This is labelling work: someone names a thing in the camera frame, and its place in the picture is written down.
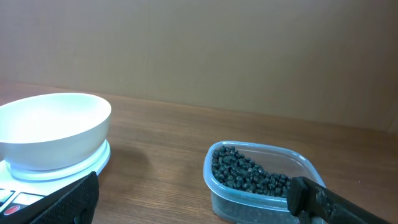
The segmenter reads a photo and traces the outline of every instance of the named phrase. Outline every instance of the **red button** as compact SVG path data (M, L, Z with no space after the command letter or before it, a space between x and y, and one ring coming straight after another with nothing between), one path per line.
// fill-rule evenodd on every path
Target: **red button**
M9 207L5 212L4 215L11 215L14 212L18 211L21 208L19 205L14 205L12 207Z

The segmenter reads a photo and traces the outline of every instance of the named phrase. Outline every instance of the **wood grain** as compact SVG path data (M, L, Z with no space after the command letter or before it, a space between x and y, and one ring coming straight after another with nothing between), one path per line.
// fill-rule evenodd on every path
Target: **wood grain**
M0 105L70 90L0 82ZM398 138L362 129L97 94L112 107L111 158L93 223L224 223L203 180L208 148L225 139L295 150L326 186L398 223Z

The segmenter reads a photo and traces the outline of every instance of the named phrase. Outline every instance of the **container rim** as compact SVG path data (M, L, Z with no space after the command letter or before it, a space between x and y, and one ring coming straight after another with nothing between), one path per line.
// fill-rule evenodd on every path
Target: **container rim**
M214 143L207 152L207 155L205 157L205 162L203 165L203 177L209 189L218 196L222 197L223 199L252 207L288 212L286 198L259 195L259 194L244 192L241 190L231 189L229 187L224 186L214 178L214 175L211 172L211 159L213 157L212 156L213 152L222 145L246 146L246 147L259 148L259 149L267 149L268 151L274 151L295 157L311 172L311 174L315 179L315 182L317 182L319 185L323 187L326 187L325 183L323 183L321 177L319 176L317 170L314 168L311 162L297 152L294 152L290 149L285 149L282 147L270 146L265 144L256 144L251 142L240 142L240 141L220 141Z

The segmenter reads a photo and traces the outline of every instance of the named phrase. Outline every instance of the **white scale base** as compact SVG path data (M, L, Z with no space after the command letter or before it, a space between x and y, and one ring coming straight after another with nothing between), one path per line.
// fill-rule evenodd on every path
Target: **white scale base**
M64 186L95 171L97 175L103 170L111 156L111 148L107 140L92 156L72 166L61 169L34 171L18 169L6 161L0 162L0 200L1 191L13 191L4 204L0 206L0 214L21 192L32 195L47 196Z

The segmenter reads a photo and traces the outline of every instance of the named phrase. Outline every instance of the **white bowl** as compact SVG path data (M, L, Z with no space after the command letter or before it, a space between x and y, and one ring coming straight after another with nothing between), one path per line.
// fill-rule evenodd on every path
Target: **white bowl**
M84 93L8 103L0 106L0 154L21 169L70 166L90 157L104 142L110 115L106 100Z

